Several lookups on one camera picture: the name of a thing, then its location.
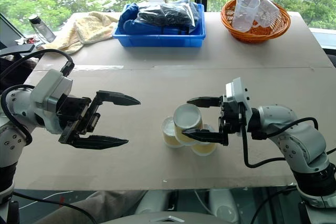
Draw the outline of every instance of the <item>paper cup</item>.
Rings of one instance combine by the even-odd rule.
[[[197,140],[189,138],[182,134],[183,130],[201,129],[203,127],[201,112],[193,104],[184,104],[179,106],[173,116],[175,124],[175,137],[183,145],[193,145]]]
[[[212,128],[208,124],[204,124],[204,129],[209,130],[211,132],[214,132],[214,128]],[[194,153],[196,153],[198,156],[208,156],[212,152],[214,152],[217,148],[216,143],[206,143],[206,142],[200,142],[196,141],[197,143],[191,146],[191,149]]]
[[[181,144],[179,141],[175,138],[175,125],[174,120],[170,116],[169,118],[166,118],[162,123],[162,133],[163,133],[163,140],[164,143],[171,147],[171,148],[179,148],[182,147],[183,144]]]

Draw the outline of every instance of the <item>plastic measuring cup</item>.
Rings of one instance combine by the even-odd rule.
[[[276,7],[270,0],[260,0],[260,5],[258,7],[256,17],[254,18],[258,24],[253,27],[269,27],[275,23],[279,14],[279,8]]]
[[[237,0],[232,27],[238,31],[249,31],[258,11],[260,0]]]

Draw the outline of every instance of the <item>table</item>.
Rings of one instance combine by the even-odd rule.
[[[71,94],[93,97],[97,90],[131,95],[141,105],[105,103],[95,134],[129,139],[108,150],[81,150],[58,143],[46,130],[33,132],[16,172],[16,187],[53,190],[182,189],[256,187],[295,183],[286,162],[250,169],[243,161],[242,140],[229,138],[208,157],[189,147],[164,145],[163,120],[186,100],[219,96],[225,84],[242,77],[255,107],[279,103],[298,117],[314,116],[327,142],[336,145],[334,115],[336,70],[297,13],[280,38],[260,45],[242,44],[220,24],[219,13],[206,13],[207,37],[202,48],[123,48],[102,41],[73,55],[77,68]],[[45,56],[27,80],[36,84],[62,57]],[[203,122],[218,130],[218,108],[201,109]],[[249,138],[249,158],[255,163],[280,156],[270,140]],[[330,155],[336,162],[336,156]]]

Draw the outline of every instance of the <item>water bottle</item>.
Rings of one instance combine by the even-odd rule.
[[[55,34],[50,30],[50,28],[40,19],[36,14],[31,15],[29,22],[32,28],[37,29],[48,42],[53,42],[56,38]]]

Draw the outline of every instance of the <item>woven basket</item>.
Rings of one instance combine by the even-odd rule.
[[[234,29],[231,24],[235,13],[236,0],[231,0],[223,6],[221,12],[222,23],[233,37],[245,43],[260,43],[268,39],[277,38],[288,30],[290,26],[290,17],[284,8],[276,3],[274,4],[279,8],[280,15],[275,23],[269,27],[252,27],[245,33]]]

